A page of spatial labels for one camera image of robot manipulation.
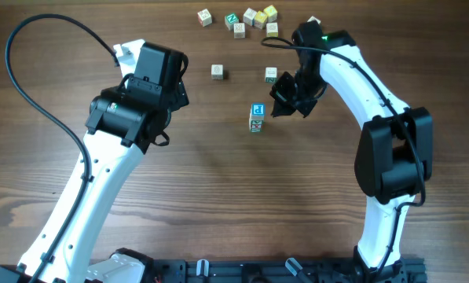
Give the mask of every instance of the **black end effector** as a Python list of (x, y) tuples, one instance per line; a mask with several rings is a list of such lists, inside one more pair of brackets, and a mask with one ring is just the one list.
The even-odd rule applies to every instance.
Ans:
[[(189, 104), (181, 80), (188, 63), (182, 52), (146, 42), (134, 74), (125, 76), (128, 87), (124, 87), (123, 80), (119, 87), (102, 90), (91, 102), (88, 133), (102, 130), (117, 135), (122, 145), (136, 144), (143, 153), (150, 144), (168, 145), (170, 139), (164, 129), (170, 123), (171, 112)], [(156, 144), (160, 135), (166, 141)]]
[[(296, 46), (328, 50), (321, 38), (323, 31), (316, 21), (300, 24), (294, 31), (292, 40)], [(321, 54), (315, 51), (297, 50), (300, 69), (295, 78), (285, 72), (273, 85), (270, 95), (275, 99), (273, 117), (288, 116), (298, 110), (307, 117), (317, 103), (319, 90), (327, 83), (320, 76)]]
[[(407, 125), (423, 168), (423, 178), (431, 177), (433, 160), (433, 122), (425, 108), (407, 109), (400, 119)], [(393, 117), (374, 117), (361, 131), (354, 173), (361, 190), (381, 204), (405, 194), (420, 192), (416, 164), (407, 141), (393, 146), (403, 133)]]

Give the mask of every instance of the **curved cable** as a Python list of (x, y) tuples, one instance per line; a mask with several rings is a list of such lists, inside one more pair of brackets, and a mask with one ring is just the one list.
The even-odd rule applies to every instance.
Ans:
[[(266, 41), (268, 41), (268, 40), (279, 40), (281, 42), (287, 43), (288, 46), (266, 43)], [(401, 209), (405, 206), (420, 207), (426, 201), (426, 188), (425, 188), (425, 185), (424, 185), (424, 173), (423, 173), (423, 168), (422, 168), (423, 164), (421, 163), (420, 157), (417, 154), (416, 147), (414, 146), (414, 141), (412, 140), (412, 136), (410, 135), (409, 130), (407, 129), (406, 125), (401, 121), (400, 116), (398, 115), (396, 110), (391, 105), (390, 100), (388, 98), (386, 98), (386, 96), (384, 96), (383, 92), (377, 86), (376, 82), (374, 82), (374, 80), (370, 77), (370, 75), (368, 75), (368, 73), (363, 68), (361, 68), (358, 65), (357, 62), (352, 61), (350, 58), (348, 58), (348, 57), (346, 57), (346, 56), (344, 56), (340, 53), (336, 53), (334, 51), (323, 50), (323, 49), (318, 49), (318, 48), (313, 48), (313, 47), (295, 46), (293, 43), (289, 42), (288, 40), (282, 39), (282, 38), (277, 38), (277, 37), (264, 38), (261, 41), (261, 44), (263, 46), (267, 46), (267, 47), (286, 49), (286, 50), (314, 51), (314, 52), (318, 52), (318, 53), (330, 54), (334, 57), (342, 59), (346, 63), (348, 63), (351, 66), (353, 66), (354, 68), (356, 68), (368, 80), (368, 82), (372, 85), (372, 87), (377, 92), (379, 97), (381, 97), (381, 100), (383, 101), (384, 105), (386, 107), (388, 107), (390, 112), (393, 114), (394, 119), (397, 121), (398, 125), (400, 126), (401, 131), (402, 131), (402, 133), (405, 137), (405, 140), (407, 141), (407, 144), (409, 145), (410, 151), (412, 153), (412, 157), (414, 159), (414, 163), (416, 164), (416, 170), (417, 170), (417, 175), (418, 175), (418, 185), (421, 188), (421, 190), (420, 190), (421, 198), (420, 198), (420, 201), (417, 202), (417, 203), (416, 202), (404, 202), (404, 203), (399, 204), (395, 208), (396, 216), (395, 216), (395, 220), (394, 220), (394, 228), (393, 228), (393, 232), (391, 234), (390, 243), (387, 246), (386, 254), (383, 257), (383, 261), (381, 262), (381, 264), (378, 266), (378, 269), (377, 269), (376, 277), (378, 277), (381, 274), (381, 272), (383, 271), (383, 268), (386, 266), (386, 262), (387, 262), (388, 258), (390, 257), (391, 252), (393, 251), (394, 242), (395, 242), (395, 239), (396, 239), (396, 236), (397, 236), (398, 223), (400, 221)]]
[(80, 186), (79, 193), (77, 194), (77, 197), (75, 198), (75, 201), (73, 205), (71, 206), (71, 210), (69, 211), (66, 219), (64, 220), (63, 224), (61, 225), (61, 228), (58, 230), (58, 234), (55, 236), (53, 242), (51, 243), (50, 247), (48, 248), (46, 254), (41, 257), (42, 262), (38, 266), (37, 270), (33, 274), (32, 278), (30, 279), (30, 283), (35, 283), (38, 280), (38, 277), (46, 268), (47, 263), (50, 262), (50, 258), (53, 255), (54, 251), (56, 250), (58, 244), (60, 243), (61, 238), (64, 235), (64, 232), (68, 228), (68, 225), (70, 224), (71, 220), (73, 219), (73, 216), (75, 212), (77, 211), (77, 208), (80, 205), (80, 202), (82, 200), (82, 197), (84, 196), (84, 193), (86, 192), (87, 185), (90, 180), (91, 176), (91, 160), (90, 160), (90, 154), (89, 151), (87, 150), (86, 146), (82, 143), (82, 141), (77, 137), (77, 135), (69, 128), (67, 127), (64, 123), (62, 123), (58, 118), (53, 116), (51, 113), (47, 112), (42, 106), (40, 106), (37, 102), (35, 102), (28, 94), (21, 88), (20, 84), (17, 82), (16, 77), (14, 76), (13, 69), (11, 67), (11, 62), (10, 62), (10, 50), (11, 50), (11, 45), (13, 44), (13, 40), (16, 37), (16, 34), (27, 24), (36, 21), (36, 20), (41, 20), (41, 19), (59, 19), (59, 20), (66, 20), (67, 22), (70, 22), (79, 28), (83, 29), (87, 33), (89, 33), (91, 36), (93, 36), (112, 56), (112, 59), (115, 62), (115, 65), (118, 66), (119, 63), (117, 61), (117, 57), (115, 56), (115, 53), (113, 50), (111, 50), (108, 45), (93, 31), (91, 31), (87, 26), (84, 24), (81, 24), (77, 20), (74, 20), (70, 17), (66, 17), (63, 15), (57, 15), (57, 14), (40, 14), (37, 16), (29, 17), (26, 20), (22, 21), (21, 24), (19, 24), (11, 33), (9, 36), (9, 39), (7, 39), (7, 44), (5, 45), (5, 66), (7, 67), (7, 72), (9, 74), (9, 77), (11, 79), (11, 82), (13, 83), (14, 87), (16, 87), (16, 90), (18, 93), (20, 93), (21, 97), (24, 98), (26, 102), (28, 102), (31, 106), (33, 106), (35, 109), (37, 109), (40, 113), (42, 113), (45, 117), (53, 121), (58, 127), (60, 127), (62, 130), (64, 130), (65, 133), (67, 133), (70, 138), (75, 142), (75, 144), (79, 147), (79, 150), (82, 154), (83, 162), (84, 163), (84, 173), (82, 175), (82, 184)]

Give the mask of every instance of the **stacked block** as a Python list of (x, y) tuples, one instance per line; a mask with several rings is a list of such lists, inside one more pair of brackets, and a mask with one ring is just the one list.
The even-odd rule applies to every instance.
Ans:
[(318, 24), (321, 23), (321, 20), (318, 20), (315, 16), (311, 16), (311, 18), (309, 18), (307, 21), (310, 22), (311, 20), (315, 20), (316, 22), (318, 22)]
[(256, 133), (262, 130), (266, 106), (262, 103), (254, 103), (250, 109), (250, 132)]
[(272, 23), (278, 18), (278, 11), (276, 11), (276, 8), (274, 6), (269, 6), (264, 9), (264, 13), (267, 15), (267, 20)]
[(224, 65), (211, 65), (211, 79), (224, 79)]
[(208, 24), (213, 23), (213, 19), (211, 18), (211, 14), (208, 9), (204, 9), (203, 11), (198, 12), (197, 18), (199, 19), (200, 24), (203, 27), (206, 27)]
[(229, 15), (225, 16), (225, 25), (230, 31), (234, 28), (234, 24), (239, 22), (240, 19), (238, 19), (235, 13), (230, 13)]
[(266, 83), (275, 83), (278, 76), (277, 68), (266, 68)]
[(278, 23), (269, 23), (266, 25), (266, 36), (278, 36)]
[(244, 23), (234, 24), (234, 38), (244, 39), (244, 37), (245, 37)]
[(256, 15), (257, 15), (257, 12), (255, 12), (255, 10), (248, 8), (248, 10), (246, 12), (244, 12), (243, 22), (245, 24), (253, 26), (254, 25), (254, 19), (255, 19)]
[(254, 18), (254, 26), (256, 28), (264, 29), (267, 23), (267, 15), (263, 12), (258, 11)]

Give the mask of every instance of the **wooden surface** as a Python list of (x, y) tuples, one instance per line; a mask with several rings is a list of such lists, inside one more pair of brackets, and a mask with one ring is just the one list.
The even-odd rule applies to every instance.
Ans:
[[(469, 2), (153, 2), (0, 6), (0, 263), (17, 263), (37, 237), (71, 174), (75, 144), (13, 89), (4, 45), (37, 13), (80, 20), (110, 46), (147, 39), (189, 56), (190, 106), (174, 113), (171, 145), (151, 147), (119, 193), (93, 261), (121, 247), (161, 259), (284, 259), (351, 256), (365, 216), (353, 162), (360, 128), (334, 90), (306, 119), (267, 119), (248, 131), (249, 107), (272, 108), (265, 67), (293, 72), (294, 52), (260, 46), (265, 31), (234, 39), (223, 17), (279, 10), (280, 36), (315, 15), (346, 29), (381, 80), (434, 118), (434, 171), (427, 203), (411, 209), (403, 255), (426, 259), (432, 282), (469, 282)], [(196, 12), (214, 23), (202, 28)], [(224, 81), (211, 80), (223, 64)], [(59, 20), (26, 27), (13, 47), (24, 89), (83, 135), (89, 103), (120, 81), (119, 69), (86, 33)]]

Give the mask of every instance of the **robotic arm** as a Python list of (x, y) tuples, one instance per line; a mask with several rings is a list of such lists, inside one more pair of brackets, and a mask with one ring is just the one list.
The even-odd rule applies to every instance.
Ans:
[[(290, 258), (285, 263), (210, 264), (205, 259), (197, 263), (157, 260), (120, 249), (110, 259), (89, 266), (94, 243), (123, 183), (148, 147), (156, 143), (157, 136), (161, 134), (167, 140), (158, 145), (169, 142), (164, 129), (170, 122), (171, 112), (189, 103), (181, 81), (187, 57), (176, 50), (137, 40), (114, 46), (123, 81), (119, 86), (102, 90), (91, 103), (84, 144), (93, 169), (73, 219), (61, 234), (53, 254), (47, 257), (46, 251), (59, 234), (85, 178), (82, 169), (86, 160), (82, 155), (47, 224), (19, 264), (0, 266), (0, 282), (29, 282), (34, 275), (39, 282), (67, 283), (307, 283), (371, 282), (387, 278), (426, 281), (422, 261), (400, 257), (398, 243), (408, 210), (401, 204), (412, 202), (421, 186), (407, 142), (394, 148), (392, 139), (407, 138), (398, 123), (403, 121), (416, 145), (423, 178), (428, 180), (432, 160), (429, 113), (424, 108), (410, 109), (398, 100), (368, 68), (346, 32), (323, 35), (320, 26), (311, 22), (301, 24), (292, 39), (294, 47), (309, 49), (298, 50), (301, 68), (295, 77), (285, 72), (273, 86), (270, 93), (276, 100), (273, 116), (291, 115), (295, 110), (309, 115), (317, 103), (317, 92), (322, 90), (323, 94), (329, 83), (362, 127), (355, 174), (367, 195), (367, 212), (364, 233), (354, 249), (353, 259), (298, 263)], [(398, 116), (393, 116), (383, 104), (385, 101), (359, 68), (331, 53), (318, 53), (315, 48), (341, 54), (361, 66), (389, 97)]]

